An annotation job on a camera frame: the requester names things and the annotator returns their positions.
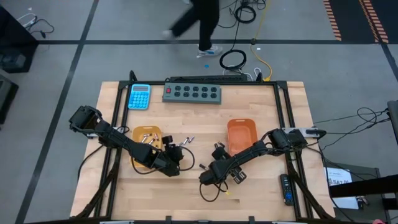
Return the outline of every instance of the white sneaker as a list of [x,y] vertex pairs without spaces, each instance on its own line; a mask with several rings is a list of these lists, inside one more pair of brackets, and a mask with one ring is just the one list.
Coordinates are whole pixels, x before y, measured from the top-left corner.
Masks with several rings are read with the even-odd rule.
[[162,32],[162,36],[165,40],[170,41],[171,44],[176,44],[177,40],[171,30],[165,30]]
[[198,57],[202,56],[217,56],[223,52],[223,47],[218,45],[212,45],[210,49],[201,51],[198,50]]

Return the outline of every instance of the remote control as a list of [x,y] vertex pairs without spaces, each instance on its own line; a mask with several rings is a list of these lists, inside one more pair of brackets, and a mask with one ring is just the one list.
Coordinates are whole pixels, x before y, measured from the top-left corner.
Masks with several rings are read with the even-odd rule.
[[219,85],[195,83],[166,83],[164,85],[164,103],[209,103],[221,104]]
[[282,184],[282,192],[286,205],[293,205],[292,188],[290,187],[289,176],[287,174],[280,175],[280,183]]

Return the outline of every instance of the white cable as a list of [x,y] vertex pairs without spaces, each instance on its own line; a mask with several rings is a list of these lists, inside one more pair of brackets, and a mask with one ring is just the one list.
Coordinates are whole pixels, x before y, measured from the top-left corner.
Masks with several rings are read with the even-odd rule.
[[242,72],[242,70],[241,69],[238,69],[238,70],[229,70],[230,72],[236,72],[236,73],[239,73],[239,74],[245,74],[245,75],[247,75],[248,77],[250,77],[250,79],[253,81],[253,77],[251,76],[251,74],[250,73],[244,73],[244,72]]
[[260,69],[260,68],[257,68],[257,67],[254,68],[254,74],[256,75],[256,78],[259,76],[260,72],[261,72],[261,69]]
[[22,25],[23,27],[27,27],[28,25],[33,24],[34,21],[35,21],[35,18],[36,18],[36,14],[30,12],[30,13],[27,13],[27,14],[25,14],[25,15],[23,15],[23,16],[21,16],[20,18],[17,19],[17,21],[20,21],[22,18],[24,18],[24,17],[26,17],[26,16],[29,16],[29,15],[32,15],[32,16],[33,16],[33,19],[31,19],[29,22],[23,24],[23,25]]

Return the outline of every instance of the yellow cable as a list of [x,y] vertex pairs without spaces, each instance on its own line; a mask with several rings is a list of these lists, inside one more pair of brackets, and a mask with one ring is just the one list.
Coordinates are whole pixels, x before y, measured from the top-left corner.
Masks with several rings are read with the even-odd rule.
[[[267,9],[268,9],[268,6],[269,6],[269,2],[270,2],[270,0],[267,0],[266,8],[265,8],[265,9],[263,10],[263,12],[262,12],[260,26],[259,26],[259,29],[257,30],[256,35],[254,36],[254,39],[257,39],[257,36],[258,36],[259,33],[260,33],[260,30],[261,30],[261,27],[262,27],[262,22],[264,22],[264,19],[266,18],[266,12],[267,12]],[[267,67],[269,68],[269,76],[268,76],[267,78],[263,78],[263,80],[264,80],[265,82],[269,82],[269,81],[271,80],[271,76],[272,76],[272,68],[271,68],[271,66],[270,66],[266,61],[264,61],[263,59],[261,59],[261,58],[255,53],[255,51],[253,50],[253,45],[250,45],[250,50],[251,50],[251,52],[254,54],[254,56],[256,56],[256,58],[257,58],[260,62],[262,62],[263,64],[267,65]]]

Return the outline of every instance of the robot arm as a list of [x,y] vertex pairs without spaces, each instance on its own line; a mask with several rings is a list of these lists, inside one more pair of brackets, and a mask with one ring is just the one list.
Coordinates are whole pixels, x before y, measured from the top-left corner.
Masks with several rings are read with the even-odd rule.
[[[271,140],[271,143],[267,144],[271,144],[272,147],[266,147],[267,144],[264,144],[263,140],[267,136]],[[225,151],[221,152],[223,148],[216,148],[216,151],[213,153],[213,157],[216,160],[210,163],[208,170],[200,174],[200,183],[204,185],[220,184],[231,174],[235,182],[240,184],[246,178],[245,174],[241,175],[242,170],[240,165],[258,156],[266,154],[280,156],[286,152],[290,152],[292,149],[303,148],[306,145],[307,142],[299,130],[295,129],[287,134],[281,129],[274,129],[266,133],[260,141],[255,142],[251,147],[232,157]]]
[[183,158],[181,149],[169,145],[171,136],[164,137],[165,151],[161,151],[150,144],[134,142],[124,134],[115,130],[102,119],[102,114],[90,106],[80,106],[69,119],[70,129],[74,132],[87,134],[95,133],[99,142],[106,147],[125,148],[131,157],[147,168],[155,168],[165,175],[172,177],[180,174],[179,164]]

